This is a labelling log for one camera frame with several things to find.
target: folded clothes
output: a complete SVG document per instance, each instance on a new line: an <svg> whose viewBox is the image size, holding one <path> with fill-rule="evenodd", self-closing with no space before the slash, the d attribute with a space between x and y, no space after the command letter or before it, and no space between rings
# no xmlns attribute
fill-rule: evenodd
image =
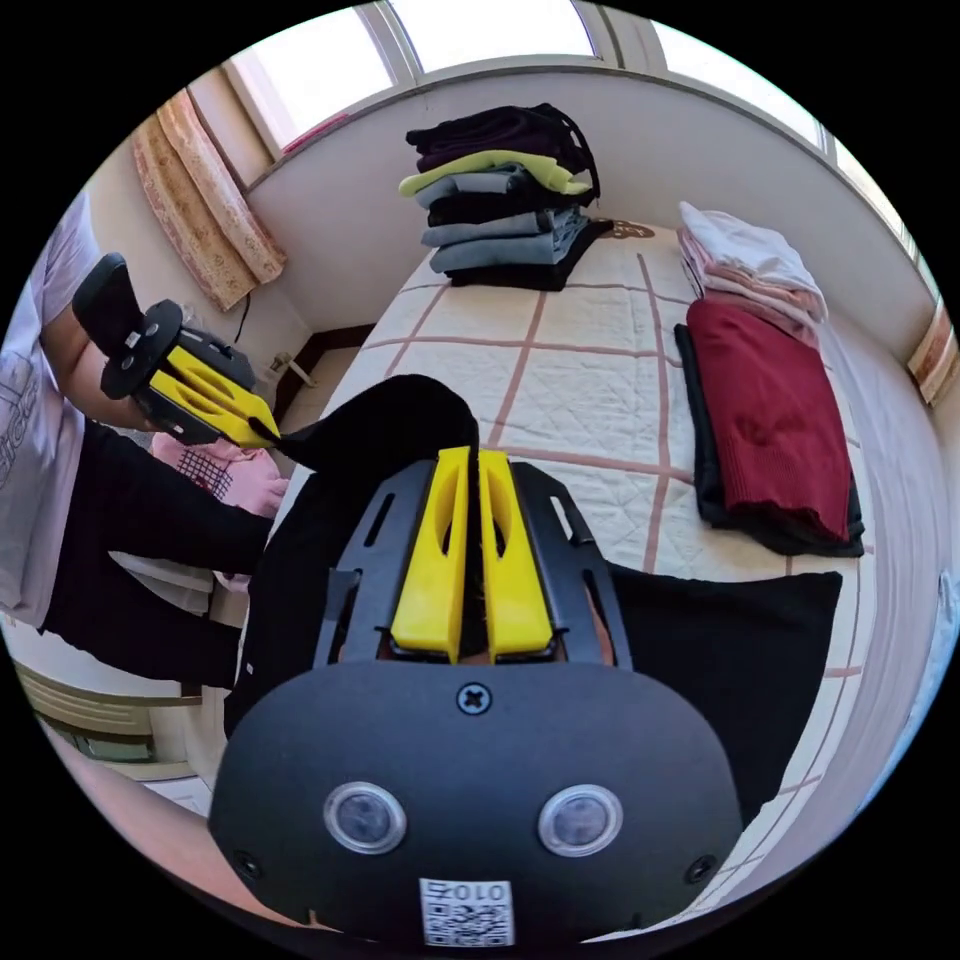
<svg viewBox="0 0 960 960"><path fill-rule="evenodd" d="M498 149L552 157L572 173L590 170L593 174L593 155L583 134L566 114L549 103L494 107L445 120L428 130L411 130L406 140L421 155L417 161L421 173L471 153Z"/></svg>
<svg viewBox="0 0 960 960"><path fill-rule="evenodd" d="M818 557L862 557L864 524L857 494L856 480L850 474L847 503L847 543L824 538L790 514L750 512L738 514L727 509L724 501L723 477L717 456L717 441L707 402L700 383L700 371L689 330L678 323L673 328L677 349L683 363L687 398L695 435L693 485L697 494L697 510L701 519L718 530L739 530L757 543L785 557L810 554Z"/></svg>
<svg viewBox="0 0 960 960"><path fill-rule="evenodd" d="M805 343L808 347L819 349L820 338L817 336L813 327L811 327L805 319L800 319L794 315L792 310L790 312L784 312L783 307L776 309L768 306L766 303L759 302L755 295L744 296L744 294L749 294L749 291L746 289L743 290L743 294L740 294L729 293L726 290L714 290L704 286L705 281L703 274L700 273L696 264L692 263L685 255L680 259L683 265L683 272L690 281L690 286L693 287L701 300L707 300L710 303L725 303L731 307L739 307L741 310L752 313L755 317L759 317L761 320L773 324L778 330L782 330L788 336L794 337L801 343Z"/></svg>
<svg viewBox="0 0 960 960"><path fill-rule="evenodd" d="M813 323L826 321L823 293L783 234L728 213L697 210L686 202L680 204L680 217L684 226L681 242L693 241L687 252L701 261L707 286L713 286L714 280L726 280L759 296L782 299L806 313Z"/></svg>
<svg viewBox="0 0 960 960"><path fill-rule="evenodd" d="M436 167L427 173L406 177L400 181L400 196L415 197L425 187L429 187L451 174L482 173L501 167L505 163L520 164L547 190L576 196L591 189L590 184L574 180L573 174L565 167L561 167L553 157L521 153L514 150L483 150L445 163L443 166ZM429 205L430 203L423 204L421 202L421 206L424 206L424 208L429 207Z"/></svg>
<svg viewBox="0 0 960 960"><path fill-rule="evenodd" d="M562 290L580 258L594 240L613 229L612 220L590 220L577 234L567 255L551 265L509 264L498 267L476 267L470 270L446 271L452 287L482 285L516 287L521 290Z"/></svg>
<svg viewBox="0 0 960 960"><path fill-rule="evenodd" d="M590 222L575 207L558 210L553 221L549 233L526 237L483 237L441 247L430 258L430 266L435 273L514 264L552 266L570 252L577 235Z"/></svg>
<svg viewBox="0 0 960 960"><path fill-rule="evenodd" d="M696 300L687 327L731 512L790 514L849 541L850 458L816 350L725 304Z"/></svg>
<svg viewBox="0 0 960 960"><path fill-rule="evenodd" d="M588 207L594 199L596 195L592 190L576 196L545 190L527 174L524 186L509 193L454 193L434 200L427 214L427 225L444 227L451 223L488 223L537 210Z"/></svg>
<svg viewBox="0 0 960 960"><path fill-rule="evenodd" d="M501 163L489 170L475 170L467 173L448 173L418 190L413 199L429 210L439 200L455 197L459 194L492 194L501 196L521 190L528 184L537 184L535 177L527 172L523 164Z"/></svg>
<svg viewBox="0 0 960 960"><path fill-rule="evenodd" d="M425 247L446 247L452 243L469 243L496 237L536 237L552 233L559 211L531 210L502 220L486 223L448 223L442 227L428 227L420 242Z"/></svg>

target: pink cloth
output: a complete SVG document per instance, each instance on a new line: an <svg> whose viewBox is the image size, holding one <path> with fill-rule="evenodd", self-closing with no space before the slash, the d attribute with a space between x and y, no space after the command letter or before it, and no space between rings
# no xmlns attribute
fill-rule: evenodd
<svg viewBox="0 0 960 960"><path fill-rule="evenodd" d="M711 285L710 281L713 278L728 280L731 283L736 283L744 287L752 293L764 297L771 297L774 300L782 300L784 303L788 303L798 310L803 310L805 313L808 313L812 322L819 322L817 318L820 304L812 293L806 290L795 290L777 286L772 283L764 283L756 277L751 277L750 274L743 270L737 270L735 267L715 263L703 245L686 227L681 227L677 235L680 239L680 246L684 248L684 251L704 274L708 287Z"/></svg>
<svg viewBox="0 0 960 960"><path fill-rule="evenodd" d="M801 343L805 343L808 347L819 349L819 337L813 326L813 318L807 310L783 296L790 291L769 287L766 284L748 285L746 282L729 280L726 276L718 277L716 274L709 274L707 272L709 258L690 232L686 228L681 228L677 231L677 237L680 241L687 277L701 300L739 307ZM776 295L772 292L761 292L759 289L761 287L764 291L776 291ZM805 291L799 291L799 293L806 295Z"/></svg>
<svg viewBox="0 0 960 960"><path fill-rule="evenodd" d="M229 440L186 447L175 437L158 433L150 444L150 452L222 503L271 520L280 510L287 491L289 481L280 475L266 450L242 450ZM222 573L215 576L228 590L241 592L247 589L250 579Z"/></svg>

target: wall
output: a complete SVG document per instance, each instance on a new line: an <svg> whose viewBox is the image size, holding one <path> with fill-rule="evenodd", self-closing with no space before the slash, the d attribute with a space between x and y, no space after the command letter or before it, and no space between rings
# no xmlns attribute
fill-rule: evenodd
<svg viewBox="0 0 960 960"><path fill-rule="evenodd" d="M960 383L955 383L933 411L933 423L940 439L947 469L950 495L950 530L953 544L953 571L960 577Z"/></svg>
<svg viewBox="0 0 960 960"><path fill-rule="evenodd" d="M933 300L856 191L785 137L690 91L614 74L524 73L432 88L358 116L289 157L250 199L291 256L287 292L315 329L373 323L424 256L425 216L397 192L407 130L549 101L583 129L606 216L678 225L678 203L783 232L827 299L906 358Z"/></svg>
<svg viewBox="0 0 960 960"><path fill-rule="evenodd" d="M243 305L222 314L201 292L147 203L129 141L107 158L87 189L97 240L104 252L117 251L126 258L141 307L159 300L189 305L205 329L232 343ZM295 355L310 336L285 285L281 275L253 292L238 344L268 387L277 378L269 372L274 357L280 352Z"/></svg>

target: black pants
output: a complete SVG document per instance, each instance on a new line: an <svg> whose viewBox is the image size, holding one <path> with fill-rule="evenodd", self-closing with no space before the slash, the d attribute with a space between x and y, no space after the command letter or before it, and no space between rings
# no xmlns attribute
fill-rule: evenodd
<svg viewBox="0 0 960 960"><path fill-rule="evenodd" d="M230 688L240 631L161 599L108 554L252 574L271 526L220 503L127 437L87 421L41 629L137 676Z"/></svg>

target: floral curtain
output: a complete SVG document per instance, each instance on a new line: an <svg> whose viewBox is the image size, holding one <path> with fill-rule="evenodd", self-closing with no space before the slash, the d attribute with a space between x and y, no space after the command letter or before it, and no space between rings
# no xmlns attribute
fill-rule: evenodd
<svg viewBox="0 0 960 960"><path fill-rule="evenodd" d="M151 209L220 310L280 276L286 254L247 205L186 90L131 139Z"/></svg>

